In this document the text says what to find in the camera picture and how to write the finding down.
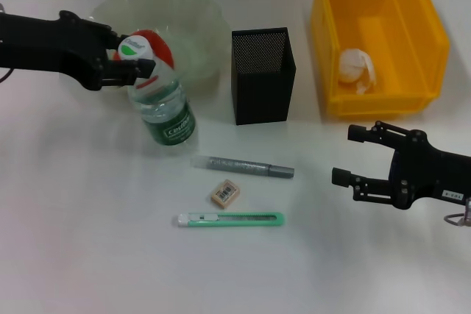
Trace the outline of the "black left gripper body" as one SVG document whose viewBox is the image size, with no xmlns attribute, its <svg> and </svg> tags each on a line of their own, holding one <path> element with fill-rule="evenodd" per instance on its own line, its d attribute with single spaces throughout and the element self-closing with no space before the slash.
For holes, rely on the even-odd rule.
<svg viewBox="0 0 471 314">
<path fill-rule="evenodd" d="M 98 91 L 108 70 L 107 51 L 114 47 L 110 26 L 67 10 L 57 20 L 0 13 L 0 68 L 57 72 Z"/>
</svg>

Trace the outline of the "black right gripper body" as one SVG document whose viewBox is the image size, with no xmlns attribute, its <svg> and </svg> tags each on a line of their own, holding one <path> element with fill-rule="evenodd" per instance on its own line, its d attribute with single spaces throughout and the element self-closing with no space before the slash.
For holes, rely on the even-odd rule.
<svg viewBox="0 0 471 314">
<path fill-rule="evenodd" d="M 398 209 L 423 198 L 464 205 L 471 198 L 471 157 L 433 147 L 422 130 L 401 129 L 389 183 L 392 205 Z"/>
</svg>

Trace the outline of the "red-orange toy orange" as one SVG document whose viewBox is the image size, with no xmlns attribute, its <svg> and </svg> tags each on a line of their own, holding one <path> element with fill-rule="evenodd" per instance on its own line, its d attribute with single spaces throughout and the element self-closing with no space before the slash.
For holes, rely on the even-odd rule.
<svg viewBox="0 0 471 314">
<path fill-rule="evenodd" d="M 150 29 L 141 29 L 133 32 L 132 35 L 141 35 L 146 38 L 152 47 L 153 53 L 164 61 L 170 68 L 174 69 L 174 58 L 171 50 L 158 33 Z"/>
</svg>

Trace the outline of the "clear green-label water bottle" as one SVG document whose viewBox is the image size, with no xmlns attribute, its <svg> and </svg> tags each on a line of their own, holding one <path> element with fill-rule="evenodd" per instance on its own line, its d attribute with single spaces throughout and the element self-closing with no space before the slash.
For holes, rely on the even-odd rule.
<svg viewBox="0 0 471 314">
<path fill-rule="evenodd" d="M 180 84 L 180 75 L 157 57 L 149 41 L 141 35 L 125 38 L 113 54 L 114 60 L 148 59 L 155 68 L 148 79 L 136 79 L 127 88 L 130 101 L 139 111 L 152 138 L 162 146 L 182 146 L 194 142 L 196 119 Z"/>
</svg>

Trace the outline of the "white paper ball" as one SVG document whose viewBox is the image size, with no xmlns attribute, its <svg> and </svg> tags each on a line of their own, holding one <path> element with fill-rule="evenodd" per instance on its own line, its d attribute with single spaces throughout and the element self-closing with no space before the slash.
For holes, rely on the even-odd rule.
<svg viewBox="0 0 471 314">
<path fill-rule="evenodd" d="M 357 95 L 365 94 L 377 83 L 371 57 L 360 49 L 345 49 L 339 57 L 339 81 L 353 85 Z"/>
</svg>

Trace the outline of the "translucent wavy fruit plate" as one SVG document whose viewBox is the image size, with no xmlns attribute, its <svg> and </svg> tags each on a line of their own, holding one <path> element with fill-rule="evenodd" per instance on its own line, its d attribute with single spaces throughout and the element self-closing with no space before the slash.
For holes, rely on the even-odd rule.
<svg viewBox="0 0 471 314">
<path fill-rule="evenodd" d="M 105 0 L 91 20 L 120 35 L 156 32 L 169 46 L 187 95 L 211 96 L 230 61 L 231 31 L 213 0 Z"/>
</svg>

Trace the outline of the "silver glitter pen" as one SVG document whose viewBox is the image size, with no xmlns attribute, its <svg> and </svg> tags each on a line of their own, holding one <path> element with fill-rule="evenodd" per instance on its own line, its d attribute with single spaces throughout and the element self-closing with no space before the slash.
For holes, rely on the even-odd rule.
<svg viewBox="0 0 471 314">
<path fill-rule="evenodd" d="M 191 165 L 195 168 L 254 176 L 269 176 L 281 179 L 292 179 L 294 177 L 293 168 L 223 157 L 194 156 L 191 158 Z"/>
</svg>

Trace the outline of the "black mesh pen holder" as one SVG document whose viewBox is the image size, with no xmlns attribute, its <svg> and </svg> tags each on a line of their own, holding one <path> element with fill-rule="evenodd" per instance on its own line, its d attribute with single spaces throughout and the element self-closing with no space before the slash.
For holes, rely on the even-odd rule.
<svg viewBox="0 0 471 314">
<path fill-rule="evenodd" d="M 232 32 L 235 124 L 286 121 L 296 71 L 287 28 Z"/>
</svg>

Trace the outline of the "green utility knife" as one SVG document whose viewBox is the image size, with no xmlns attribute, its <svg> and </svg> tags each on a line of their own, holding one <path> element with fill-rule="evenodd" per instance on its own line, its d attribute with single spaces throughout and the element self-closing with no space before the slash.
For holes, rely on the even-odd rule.
<svg viewBox="0 0 471 314">
<path fill-rule="evenodd" d="M 282 226 L 282 213 L 187 213 L 176 217 L 180 227 Z"/>
</svg>

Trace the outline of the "beige eraser with barcode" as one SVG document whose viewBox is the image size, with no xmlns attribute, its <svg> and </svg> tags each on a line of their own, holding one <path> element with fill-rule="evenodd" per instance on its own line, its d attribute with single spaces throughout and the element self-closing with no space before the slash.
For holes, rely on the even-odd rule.
<svg viewBox="0 0 471 314">
<path fill-rule="evenodd" d="M 214 190 L 211 194 L 210 200 L 218 207 L 227 209 L 239 194 L 239 186 L 229 179 L 226 179 Z"/>
</svg>

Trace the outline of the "yellow plastic bin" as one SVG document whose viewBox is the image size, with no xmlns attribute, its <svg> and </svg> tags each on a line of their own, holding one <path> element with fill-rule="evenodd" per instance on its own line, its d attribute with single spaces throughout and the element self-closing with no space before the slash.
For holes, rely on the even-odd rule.
<svg viewBox="0 0 471 314">
<path fill-rule="evenodd" d="M 383 119 L 418 113 L 441 93 L 450 42 L 431 0 L 314 0 L 311 32 L 328 115 Z M 376 83 L 342 82 L 341 55 L 364 51 Z"/>
</svg>

